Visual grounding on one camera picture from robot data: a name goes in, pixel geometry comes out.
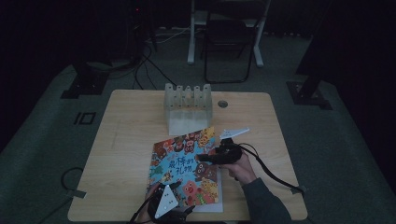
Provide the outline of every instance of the colorful book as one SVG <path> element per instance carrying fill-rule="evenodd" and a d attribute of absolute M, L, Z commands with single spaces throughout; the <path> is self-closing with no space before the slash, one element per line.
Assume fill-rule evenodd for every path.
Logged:
<path fill-rule="evenodd" d="M 217 203 L 219 178 L 216 165 L 196 160 L 197 154 L 215 152 L 215 129 L 210 127 L 154 144 L 148 187 L 156 182 L 180 182 L 173 190 L 178 206 Z"/>

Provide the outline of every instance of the person's right hand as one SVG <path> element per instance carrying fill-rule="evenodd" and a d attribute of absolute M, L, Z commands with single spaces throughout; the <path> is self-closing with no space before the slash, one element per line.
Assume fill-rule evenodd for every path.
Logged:
<path fill-rule="evenodd" d="M 228 169 L 229 176 L 237 178 L 242 185 L 246 185 L 257 179 L 245 151 L 242 151 L 242 157 L 239 161 L 232 164 L 222 164 L 220 167 Z"/>

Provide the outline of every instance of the chair leg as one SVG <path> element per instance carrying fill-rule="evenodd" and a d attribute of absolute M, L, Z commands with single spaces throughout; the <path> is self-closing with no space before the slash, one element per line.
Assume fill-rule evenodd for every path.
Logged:
<path fill-rule="evenodd" d="M 205 52 L 205 59 L 204 59 L 204 75 L 205 75 L 205 81 L 207 83 L 211 83 L 208 79 L 207 79 L 207 40 L 205 38 L 204 40 L 204 52 Z"/>
<path fill-rule="evenodd" d="M 205 37 L 204 37 L 204 44 L 202 45 L 202 48 L 201 48 L 201 54 L 199 56 L 199 59 L 201 59 L 201 60 L 202 60 L 202 55 L 204 53 L 205 45 L 206 45 L 206 34 L 205 34 Z"/>
<path fill-rule="evenodd" d="M 248 56 L 247 75 L 245 76 L 244 81 L 246 81 L 248 79 L 248 76 L 250 75 L 250 66 L 251 66 L 251 60 L 253 58 L 253 51 L 254 51 L 254 42 L 251 44 L 250 55 Z"/>

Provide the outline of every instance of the dark jacket sleeve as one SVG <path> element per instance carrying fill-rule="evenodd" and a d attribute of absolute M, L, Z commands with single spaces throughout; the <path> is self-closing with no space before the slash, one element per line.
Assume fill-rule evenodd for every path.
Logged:
<path fill-rule="evenodd" d="M 270 192 L 257 178 L 242 186 L 247 200 L 247 208 L 253 224 L 283 224 L 291 223 L 291 218 L 285 205 Z"/>

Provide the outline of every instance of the dark background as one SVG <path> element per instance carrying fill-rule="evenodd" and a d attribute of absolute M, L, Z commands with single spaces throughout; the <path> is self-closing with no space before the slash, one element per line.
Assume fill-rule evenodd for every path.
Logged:
<path fill-rule="evenodd" d="M 67 65 L 134 56 L 132 30 L 145 22 L 135 10 L 142 1 L 0 3 L 1 150 Z M 152 3 L 154 27 L 190 25 L 189 1 Z M 297 73 L 336 86 L 393 190 L 395 14 L 395 1 L 273 0 L 264 30 L 314 36 Z"/>

